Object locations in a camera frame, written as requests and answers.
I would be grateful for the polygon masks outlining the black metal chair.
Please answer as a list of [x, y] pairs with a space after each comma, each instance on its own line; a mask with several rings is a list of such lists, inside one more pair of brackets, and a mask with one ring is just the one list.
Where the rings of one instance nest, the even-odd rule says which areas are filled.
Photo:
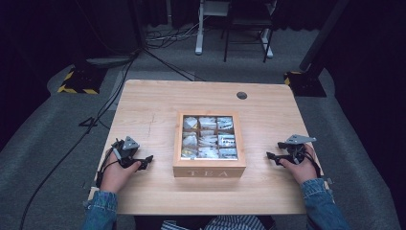
[[231, 41], [230, 31], [258, 31], [259, 43], [264, 51], [263, 62], [273, 56], [271, 39], [274, 32], [274, 13], [278, 0], [231, 0], [226, 14], [226, 27], [222, 36], [226, 36], [223, 61], [227, 61], [230, 44], [251, 45], [251, 42]]

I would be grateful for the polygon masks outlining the wooden tea box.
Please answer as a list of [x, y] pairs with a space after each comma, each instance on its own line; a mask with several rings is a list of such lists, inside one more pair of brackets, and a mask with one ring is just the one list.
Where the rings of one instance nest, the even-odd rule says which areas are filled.
[[[182, 118], [188, 115], [197, 116], [232, 116], [234, 119], [237, 138], [238, 160], [182, 160], [180, 150], [182, 146]], [[177, 115], [177, 125], [173, 155], [173, 175], [175, 177], [241, 177], [246, 169], [246, 157], [241, 135], [240, 121], [237, 112], [234, 111], [205, 111], [184, 110]]]

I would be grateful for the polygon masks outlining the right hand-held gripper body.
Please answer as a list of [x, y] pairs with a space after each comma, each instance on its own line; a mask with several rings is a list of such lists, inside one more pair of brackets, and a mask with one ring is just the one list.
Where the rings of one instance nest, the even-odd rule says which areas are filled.
[[292, 164], [300, 164], [305, 159], [305, 144], [315, 142], [315, 137], [306, 137], [299, 134], [293, 134], [289, 138], [286, 139], [286, 144], [289, 144], [289, 148], [286, 149], [288, 155], [290, 155], [291, 160], [290, 163]]

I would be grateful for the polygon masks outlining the person's right hand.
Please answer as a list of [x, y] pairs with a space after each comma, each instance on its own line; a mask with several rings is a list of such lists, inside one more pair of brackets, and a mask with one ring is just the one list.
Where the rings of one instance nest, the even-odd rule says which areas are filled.
[[316, 169], [312, 163], [315, 157], [314, 149], [308, 144], [305, 144], [304, 148], [306, 158], [302, 163], [296, 165], [286, 159], [280, 160], [280, 163], [292, 173], [298, 184], [303, 184], [307, 180], [316, 179], [318, 177]]

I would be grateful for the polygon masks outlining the black yellow striped stand base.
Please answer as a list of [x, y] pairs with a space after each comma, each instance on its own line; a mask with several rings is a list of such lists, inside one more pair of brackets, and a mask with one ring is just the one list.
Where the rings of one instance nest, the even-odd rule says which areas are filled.
[[283, 74], [283, 82], [290, 87], [295, 97], [320, 97], [327, 94], [317, 77], [308, 73], [290, 71]]
[[106, 73], [107, 70], [104, 68], [83, 70], [72, 67], [57, 92], [90, 95], [99, 94]]

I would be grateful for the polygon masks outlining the white desk frame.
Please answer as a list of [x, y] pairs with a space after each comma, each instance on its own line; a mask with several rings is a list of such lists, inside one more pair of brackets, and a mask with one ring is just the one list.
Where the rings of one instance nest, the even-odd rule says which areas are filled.
[[[197, 55], [202, 55], [203, 38], [204, 38], [204, 20], [208, 19], [210, 16], [225, 17], [227, 15], [230, 0], [198, 0], [198, 1], [199, 1], [198, 30], [194, 52]], [[272, 58], [274, 56], [271, 49], [266, 49], [266, 45], [269, 43], [270, 38], [271, 31], [269, 29], [264, 29], [262, 32], [259, 32], [259, 40], [262, 42], [262, 48], [265, 51], [267, 58]]]

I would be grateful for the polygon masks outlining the person's striped clothing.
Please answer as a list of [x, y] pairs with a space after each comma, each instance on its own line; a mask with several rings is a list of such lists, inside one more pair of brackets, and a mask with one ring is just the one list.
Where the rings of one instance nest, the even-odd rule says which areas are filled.
[[165, 220], [160, 230], [265, 230], [265, 226], [256, 216], [216, 216], [205, 224]]

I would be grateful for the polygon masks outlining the group of tea bags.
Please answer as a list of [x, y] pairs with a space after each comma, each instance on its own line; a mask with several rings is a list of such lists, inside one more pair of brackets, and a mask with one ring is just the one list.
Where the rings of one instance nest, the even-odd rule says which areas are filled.
[[238, 160], [232, 116], [184, 116], [181, 137], [182, 160]]

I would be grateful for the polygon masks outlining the person's left hand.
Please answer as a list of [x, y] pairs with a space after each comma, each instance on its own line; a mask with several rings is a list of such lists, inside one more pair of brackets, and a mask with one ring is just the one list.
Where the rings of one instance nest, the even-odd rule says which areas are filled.
[[109, 158], [108, 164], [109, 166], [104, 170], [100, 190], [114, 194], [117, 194], [125, 186], [132, 174], [137, 172], [141, 166], [140, 162], [135, 162], [124, 169], [113, 156]]

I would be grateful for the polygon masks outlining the black slanted stand pole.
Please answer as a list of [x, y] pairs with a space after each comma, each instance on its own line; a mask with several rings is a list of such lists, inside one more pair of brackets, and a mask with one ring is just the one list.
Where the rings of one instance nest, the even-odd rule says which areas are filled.
[[339, 20], [341, 14], [346, 8], [350, 0], [338, 0], [328, 16], [322, 30], [318, 33], [306, 55], [304, 56], [299, 68], [303, 71], [307, 71], [314, 63], [316, 56], [321, 51], [323, 44], [326, 42], [329, 33], [334, 28], [335, 24]]

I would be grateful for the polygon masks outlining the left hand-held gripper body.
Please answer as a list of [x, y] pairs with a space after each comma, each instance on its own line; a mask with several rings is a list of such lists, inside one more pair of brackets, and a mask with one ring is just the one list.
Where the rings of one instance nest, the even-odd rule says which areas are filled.
[[124, 140], [116, 140], [112, 145], [112, 150], [116, 155], [119, 164], [126, 169], [135, 162], [133, 156], [139, 147], [140, 145], [136, 141], [127, 136]]

